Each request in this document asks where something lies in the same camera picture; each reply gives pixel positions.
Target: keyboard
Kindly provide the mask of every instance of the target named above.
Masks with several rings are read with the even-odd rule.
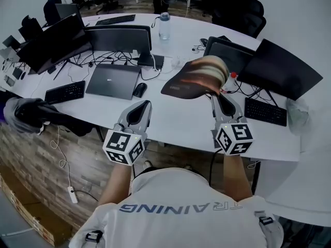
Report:
[[[287,111],[255,99],[245,99],[245,117],[280,126],[287,125]]]
[[[123,15],[123,16],[117,17],[117,18],[103,19],[103,20],[99,20],[97,22],[96,26],[130,22],[130,21],[133,21],[135,17],[136,17],[135,14],[129,14],[129,15]]]
[[[85,81],[60,86],[46,91],[45,101],[57,104],[84,97]]]

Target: laptop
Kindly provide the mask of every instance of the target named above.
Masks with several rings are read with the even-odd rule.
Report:
[[[82,16],[79,13],[79,9],[77,4],[55,4],[56,10],[58,12],[58,15],[61,19],[65,19],[66,17],[76,14],[79,21],[82,23],[82,26],[84,27],[84,22],[82,20]]]
[[[139,66],[98,64],[86,93],[131,100],[140,72]]]

